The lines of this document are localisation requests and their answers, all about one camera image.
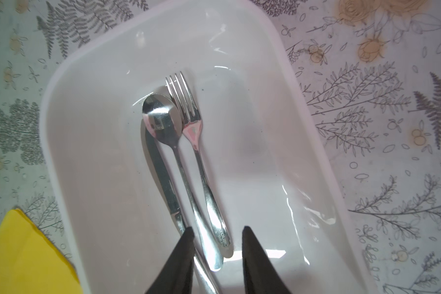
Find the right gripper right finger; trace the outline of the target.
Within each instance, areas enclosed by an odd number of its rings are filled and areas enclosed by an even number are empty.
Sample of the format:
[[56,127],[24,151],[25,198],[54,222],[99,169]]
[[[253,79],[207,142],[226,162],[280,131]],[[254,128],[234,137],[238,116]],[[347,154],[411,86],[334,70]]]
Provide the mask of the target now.
[[247,294],[290,294],[249,226],[242,232],[242,258]]

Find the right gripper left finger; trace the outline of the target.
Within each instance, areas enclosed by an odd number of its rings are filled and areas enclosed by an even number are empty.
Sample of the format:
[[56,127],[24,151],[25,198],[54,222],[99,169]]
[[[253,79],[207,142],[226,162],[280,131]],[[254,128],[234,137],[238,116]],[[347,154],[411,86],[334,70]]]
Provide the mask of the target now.
[[194,232],[188,227],[146,294],[191,294],[194,255]]

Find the yellow paper napkin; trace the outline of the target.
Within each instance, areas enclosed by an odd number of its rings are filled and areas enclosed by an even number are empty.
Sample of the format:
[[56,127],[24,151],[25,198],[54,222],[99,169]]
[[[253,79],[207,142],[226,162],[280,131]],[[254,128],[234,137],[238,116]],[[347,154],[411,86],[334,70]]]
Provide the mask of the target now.
[[0,294],[82,294],[67,258],[20,209],[0,224]]

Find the silver fork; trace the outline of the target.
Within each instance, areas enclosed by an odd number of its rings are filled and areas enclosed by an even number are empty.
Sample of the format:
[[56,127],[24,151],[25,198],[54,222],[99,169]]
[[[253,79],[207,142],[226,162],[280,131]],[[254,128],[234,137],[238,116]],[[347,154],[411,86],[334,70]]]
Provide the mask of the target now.
[[207,173],[205,171],[205,166],[203,164],[200,152],[200,136],[202,133],[203,123],[197,103],[182,72],[174,73],[173,75],[167,77],[165,82],[171,100],[173,100],[180,111],[183,125],[183,135],[191,143],[197,160],[211,229],[214,233],[214,237],[220,248],[221,254],[225,258],[230,258],[233,256],[232,240],[219,205],[209,185]]

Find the silver spoon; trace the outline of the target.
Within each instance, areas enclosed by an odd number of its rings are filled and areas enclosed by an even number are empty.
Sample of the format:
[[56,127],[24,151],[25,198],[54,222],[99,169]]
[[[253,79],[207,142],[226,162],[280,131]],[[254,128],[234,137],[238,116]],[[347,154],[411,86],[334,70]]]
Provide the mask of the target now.
[[180,113],[169,98],[154,93],[149,94],[143,101],[142,112],[143,120],[149,133],[157,141],[169,146],[174,153],[193,210],[203,255],[209,269],[213,272],[217,272],[223,266],[224,257],[206,223],[203,213],[198,207],[198,202],[192,193],[191,185],[187,179],[178,150],[178,144],[182,135]]

